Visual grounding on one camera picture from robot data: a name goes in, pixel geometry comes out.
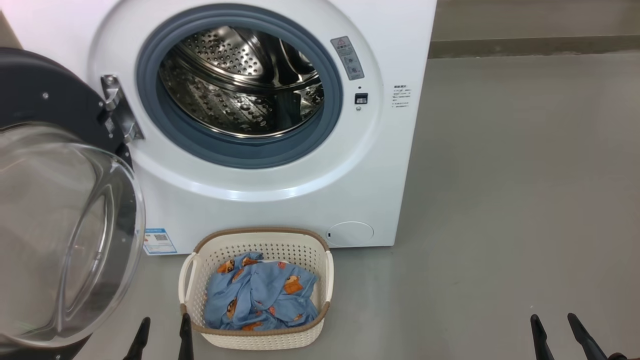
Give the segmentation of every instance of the warning label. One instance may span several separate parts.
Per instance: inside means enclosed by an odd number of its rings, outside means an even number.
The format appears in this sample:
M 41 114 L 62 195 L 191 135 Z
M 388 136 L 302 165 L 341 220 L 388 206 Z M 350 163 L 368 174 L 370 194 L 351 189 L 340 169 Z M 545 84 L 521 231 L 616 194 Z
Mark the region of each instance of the warning label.
M 331 40 L 333 48 L 340 56 L 344 70 L 347 72 L 349 80 L 356 80 L 364 78 L 364 72 L 362 71 L 362 65 L 356 51 L 351 45 L 349 37 L 335 38 Z
M 411 99 L 411 89 L 406 85 L 394 85 L 394 91 L 391 95 L 392 108 L 406 108 L 409 106 Z

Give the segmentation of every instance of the door hinge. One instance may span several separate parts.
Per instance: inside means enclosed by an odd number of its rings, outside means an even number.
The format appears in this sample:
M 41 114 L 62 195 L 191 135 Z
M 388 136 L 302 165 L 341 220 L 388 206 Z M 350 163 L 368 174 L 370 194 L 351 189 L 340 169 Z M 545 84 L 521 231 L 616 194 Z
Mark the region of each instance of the door hinge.
M 122 91 L 118 77 L 115 75 L 104 75 L 101 78 L 102 90 L 106 101 L 104 108 L 109 112 L 109 117 L 116 122 L 124 134 L 124 143 L 133 140 L 144 139 L 145 135 L 140 130 L 136 118 L 133 116 L 131 107 Z

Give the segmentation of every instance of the round cover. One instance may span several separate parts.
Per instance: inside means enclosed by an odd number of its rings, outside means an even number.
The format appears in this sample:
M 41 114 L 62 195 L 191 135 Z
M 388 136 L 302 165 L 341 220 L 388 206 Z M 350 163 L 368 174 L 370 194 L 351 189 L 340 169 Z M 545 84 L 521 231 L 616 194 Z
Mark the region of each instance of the round cover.
M 60 347 L 121 301 L 144 236 L 122 159 L 44 123 L 0 133 L 0 345 Z

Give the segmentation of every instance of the gray wall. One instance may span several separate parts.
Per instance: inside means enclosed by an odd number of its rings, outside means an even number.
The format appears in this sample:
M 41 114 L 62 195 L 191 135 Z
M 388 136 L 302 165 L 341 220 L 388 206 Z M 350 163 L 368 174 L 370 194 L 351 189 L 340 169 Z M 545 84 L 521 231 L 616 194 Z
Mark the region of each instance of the gray wall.
M 433 40 L 638 34 L 636 0 L 438 0 Z

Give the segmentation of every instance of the clothing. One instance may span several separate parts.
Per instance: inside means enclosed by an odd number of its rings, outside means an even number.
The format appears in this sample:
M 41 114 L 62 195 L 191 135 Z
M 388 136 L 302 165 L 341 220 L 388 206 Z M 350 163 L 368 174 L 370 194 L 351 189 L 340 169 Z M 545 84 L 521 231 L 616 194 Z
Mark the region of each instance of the clothing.
M 264 331 L 312 322 L 317 277 L 282 261 L 247 252 L 222 264 L 209 279 L 204 320 L 212 329 Z

